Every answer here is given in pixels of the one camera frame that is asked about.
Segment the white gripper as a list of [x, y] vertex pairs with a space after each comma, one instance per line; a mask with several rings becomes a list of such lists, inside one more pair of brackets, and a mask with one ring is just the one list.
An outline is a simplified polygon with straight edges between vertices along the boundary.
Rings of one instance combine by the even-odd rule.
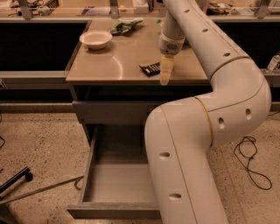
[[160, 33], [158, 46], [164, 56], [160, 60], [160, 84], [166, 86], [174, 68], [175, 59], [172, 55], [178, 54], [185, 42], [185, 35], [181, 32], [179, 35], [169, 37], [163, 32]]

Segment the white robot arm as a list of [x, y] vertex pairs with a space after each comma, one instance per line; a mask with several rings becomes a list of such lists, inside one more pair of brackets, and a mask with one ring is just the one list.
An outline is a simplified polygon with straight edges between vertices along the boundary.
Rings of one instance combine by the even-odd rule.
[[153, 109], [144, 139], [163, 224], [228, 224], [206, 152], [260, 126], [270, 112], [270, 86], [256, 63], [195, 0], [163, 0], [160, 51], [189, 42], [212, 92]]

